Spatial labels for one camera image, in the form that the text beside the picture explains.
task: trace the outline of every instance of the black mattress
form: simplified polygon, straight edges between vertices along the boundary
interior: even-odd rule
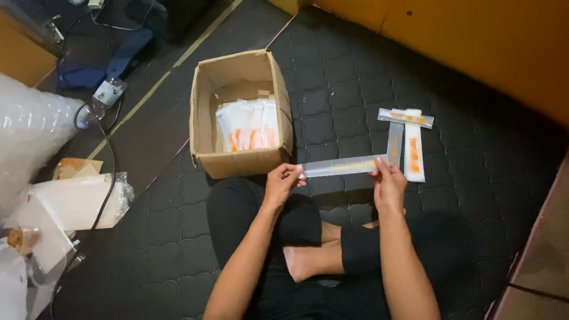
[[[463,215],[476,232],[476,274],[445,318],[482,319],[529,235],[566,148],[564,131],[520,103],[432,60],[315,8],[270,46],[287,83],[293,161],[383,154],[389,123],[379,108],[418,108],[426,183],[409,183],[408,215]],[[84,265],[58,294],[62,319],[201,318],[219,275],[205,216],[215,181],[192,166],[188,147],[113,229],[97,234]],[[372,218],[365,175],[313,178],[324,220]]]

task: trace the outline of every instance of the black pants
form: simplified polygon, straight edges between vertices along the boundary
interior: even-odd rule
[[[265,189],[244,178],[215,185],[207,199],[213,248],[225,266],[259,210]],[[463,218],[433,213],[407,214],[415,250],[433,285],[439,306],[453,295],[453,278],[472,267],[471,238]],[[379,228],[342,227],[342,263],[346,275],[331,288],[311,278],[296,284],[286,266],[283,245],[319,245],[318,208],[301,195],[285,204],[246,318],[388,319],[380,270]]]

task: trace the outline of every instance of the hand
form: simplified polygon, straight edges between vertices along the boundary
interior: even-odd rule
[[[377,212],[379,214],[398,212],[405,215],[403,197],[407,179],[395,163],[388,165],[381,158],[376,158],[376,166],[379,171],[372,172],[370,175],[376,180],[373,200]]]
[[[286,199],[294,186],[305,186],[305,178],[299,178],[302,168],[296,165],[283,163],[267,175],[265,198],[262,207],[268,208],[279,214],[285,205]]]

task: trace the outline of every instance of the quilted mattress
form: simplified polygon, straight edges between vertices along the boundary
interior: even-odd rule
[[[564,131],[488,87],[316,8],[303,9],[271,44],[294,119],[293,161],[386,152],[379,108],[418,108],[426,183],[409,183],[408,215],[463,215],[476,232],[476,274],[445,318],[482,319],[555,177]],[[193,168],[186,146],[113,229],[100,232],[58,295],[62,319],[198,319],[219,275],[205,216],[214,183]],[[309,195],[324,220],[372,218],[369,180],[313,178]]]

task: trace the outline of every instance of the person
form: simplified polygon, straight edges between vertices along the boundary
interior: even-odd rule
[[[444,213],[406,219],[407,179],[376,165],[378,221],[367,225],[321,221],[308,198],[291,194],[306,185],[295,165],[268,173],[265,188],[245,178],[216,184],[207,215],[222,271],[204,319],[440,319],[438,302],[468,265],[466,226]],[[344,276],[330,287],[314,277],[322,274]]]

